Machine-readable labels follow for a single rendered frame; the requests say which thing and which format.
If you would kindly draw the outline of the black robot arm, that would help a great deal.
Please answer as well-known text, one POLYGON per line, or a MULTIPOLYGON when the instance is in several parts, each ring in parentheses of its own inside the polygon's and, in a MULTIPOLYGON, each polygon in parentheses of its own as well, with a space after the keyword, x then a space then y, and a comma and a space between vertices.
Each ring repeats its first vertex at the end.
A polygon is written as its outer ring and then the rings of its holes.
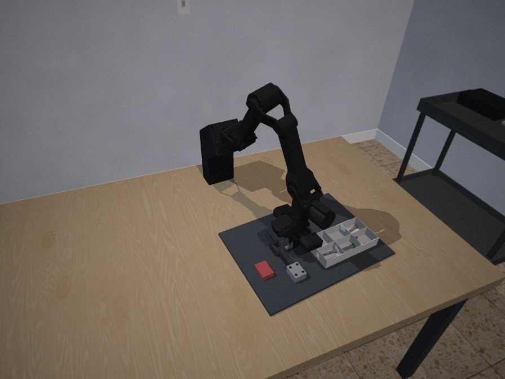
MULTIPOLYGON (((327 229, 334 221, 336 214, 320 202, 324 194, 313 172, 305 164, 302 146, 297 130, 298 121, 290 110, 289 100, 281 89, 273 83, 248 94, 246 105, 249 108, 243 120, 217 129, 220 147, 242 151, 255 143, 255 129, 261 123, 271 127, 280 140, 287 166, 286 186, 293 198, 291 209, 294 213, 305 215, 322 230, 327 229), (284 117, 277 120, 266 113, 281 104, 284 117), (311 190, 315 190, 312 194, 311 190)), ((288 238, 297 232, 298 226, 294 217, 286 210, 284 215, 271 221, 273 231, 278 237, 288 238)))

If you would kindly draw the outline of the white mounting block with four holes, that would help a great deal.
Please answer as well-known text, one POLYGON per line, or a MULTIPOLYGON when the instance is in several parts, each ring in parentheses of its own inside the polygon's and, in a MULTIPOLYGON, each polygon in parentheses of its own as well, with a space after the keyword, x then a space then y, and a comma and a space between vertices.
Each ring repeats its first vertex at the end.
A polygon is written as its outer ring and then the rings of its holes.
POLYGON ((292 278, 294 283, 297 283, 297 282, 305 279, 306 275, 307 275, 305 270, 302 268, 302 266, 298 262, 295 262, 293 264, 286 266, 286 272, 292 278))

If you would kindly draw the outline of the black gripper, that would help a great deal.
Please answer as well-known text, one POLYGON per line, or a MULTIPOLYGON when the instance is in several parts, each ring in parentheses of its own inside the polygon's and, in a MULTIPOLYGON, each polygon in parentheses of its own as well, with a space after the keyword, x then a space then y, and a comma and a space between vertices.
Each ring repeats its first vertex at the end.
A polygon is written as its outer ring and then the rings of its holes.
POLYGON ((319 235, 315 232, 311 233, 311 231, 307 228, 310 226, 308 218, 305 215, 294 213, 289 204, 276 207, 273 210, 273 215, 275 218, 277 218, 281 215, 284 215, 286 213, 286 210, 289 211, 291 217, 295 218, 298 226, 297 232, 293 232, 293 234, 288 237, 289 244, 293 242, 294 249, 300 244, 305 252, 310 252, 322 247, 322 238, 320 238, 319 235))

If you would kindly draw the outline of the grey flat bar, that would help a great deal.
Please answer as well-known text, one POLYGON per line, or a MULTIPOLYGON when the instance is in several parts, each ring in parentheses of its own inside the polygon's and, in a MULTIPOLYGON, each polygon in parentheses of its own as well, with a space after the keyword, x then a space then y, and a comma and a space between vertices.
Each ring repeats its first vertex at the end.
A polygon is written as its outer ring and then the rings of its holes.
POLYGON ((281 260, 284 262, 284 264, 286 266, 290 265, 290 264, 293 264, 294 262, 291 260, 291 258, 287 255, 287 253, 283 250, 283 248, 281 246, 277 247, 278 251, 279 251, 279 257, 281 258, 281 260))

